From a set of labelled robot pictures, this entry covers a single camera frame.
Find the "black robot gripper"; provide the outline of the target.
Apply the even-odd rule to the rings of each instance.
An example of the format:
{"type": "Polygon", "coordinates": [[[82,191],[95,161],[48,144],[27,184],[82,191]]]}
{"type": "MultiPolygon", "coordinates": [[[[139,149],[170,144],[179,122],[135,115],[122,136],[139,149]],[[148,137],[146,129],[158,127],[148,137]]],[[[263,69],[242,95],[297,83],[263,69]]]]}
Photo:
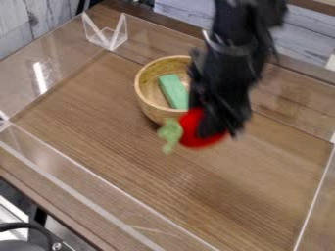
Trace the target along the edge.
{"type": "Polygon", "coordinates": [[[206,49],[191,50],[189,66],[189,108],[203,109],[198,136],[227,132],[237,136],[251,119],[250,90],[262,79],[266,60],[274,49],[269,31],[257,32],[242,45],[218,33],[203,31],[206,49]]]}

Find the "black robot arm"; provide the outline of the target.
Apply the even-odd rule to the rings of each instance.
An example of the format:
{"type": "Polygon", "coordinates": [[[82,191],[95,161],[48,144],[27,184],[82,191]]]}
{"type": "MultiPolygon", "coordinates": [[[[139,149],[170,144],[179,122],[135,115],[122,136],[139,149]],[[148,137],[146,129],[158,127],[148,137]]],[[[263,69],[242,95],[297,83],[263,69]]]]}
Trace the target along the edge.
{"type": "Polygon", "coordinates": [[[197,135],[238,135],[251,118],[250,91],[277,54],[271,29],[283,25],[286,0],[214,0],[206,48],[190,52],[190,107],[203,110],[197,135]]]}

